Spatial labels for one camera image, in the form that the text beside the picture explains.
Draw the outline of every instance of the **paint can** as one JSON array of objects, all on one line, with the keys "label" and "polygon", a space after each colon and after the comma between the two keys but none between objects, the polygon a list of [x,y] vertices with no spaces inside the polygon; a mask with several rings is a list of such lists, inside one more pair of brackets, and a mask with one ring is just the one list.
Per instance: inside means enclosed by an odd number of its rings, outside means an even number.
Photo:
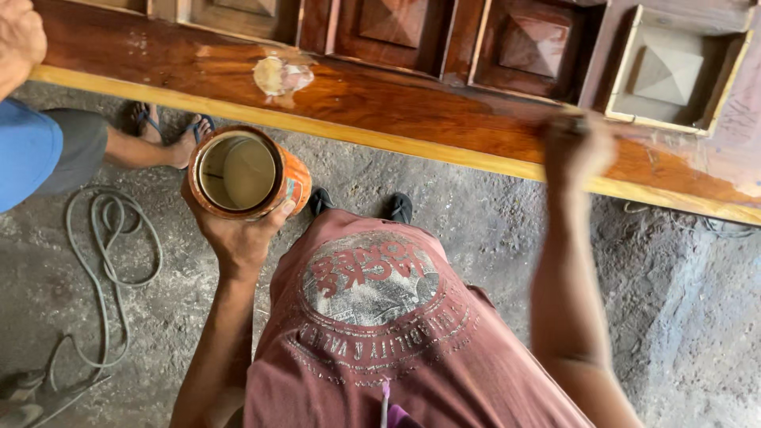
[{"label": "paint can", "polygon": [[247,125],[206,135],[190,156],[188,181],[199,204],[224,219],[257,220],[289,199],[296,202],[292,217],[312,191],[304,163]]}]

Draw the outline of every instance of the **concrete floor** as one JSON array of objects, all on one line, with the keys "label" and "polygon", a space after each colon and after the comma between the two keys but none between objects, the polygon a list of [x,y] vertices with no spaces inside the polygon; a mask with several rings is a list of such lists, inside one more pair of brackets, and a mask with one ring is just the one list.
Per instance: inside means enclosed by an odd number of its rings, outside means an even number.
[{"label": "concrete floor", "polygon": [[[14,96],[35,108],[83,108],[116,126],[129,125],[130,104],[123,99],[41,83],[27,83]],[[164,135],[178,134],[189,118],[187,112],[161,109]],[[414,223],[440,237],[454,269],[466,282],[486,287],[501,316],[527,342],[527,284],[544,232],[542,184],[265,131],[301,158],[315,184],[327,187],[343,208],[373,216],[394,191],[408,193],[416,204]],[[142,204],[166,260],[150,286],[124,293],[134,340],[123,363],[107,370],[113,378],[48,426],[167,425],[217,275],[215,257],[177,192],[182,177],[172,168],[124,171],[104,165],[92,180]],[[43,368],[64,333],[75,332],[93,358],[100,349],[93,287],[63,225],[70,198],[33,197],[0,214],[0,376]],[[616,373],[646,425],[761,426],[761,329],[755,325],[761,312],[761,235],[720,237],[704,232],[695,216],[659,208],[625,214],[622,200],[593,201],[591,238]],[[75,229],[91,244],[85,205],[75,211]],[[309,222],[304,212],[272,244],[257,293],[255,334],[268,316],[267,284],[275,263]],[[146,241],[126,238],[113,252],[127,278],[145,275],[154,263]],[[94,252],[87,255],[105,279]],[[116,355],[122,334],[116,312],[110,318]],[[89,373],[70,347],[58,372],[68,384]]]}]

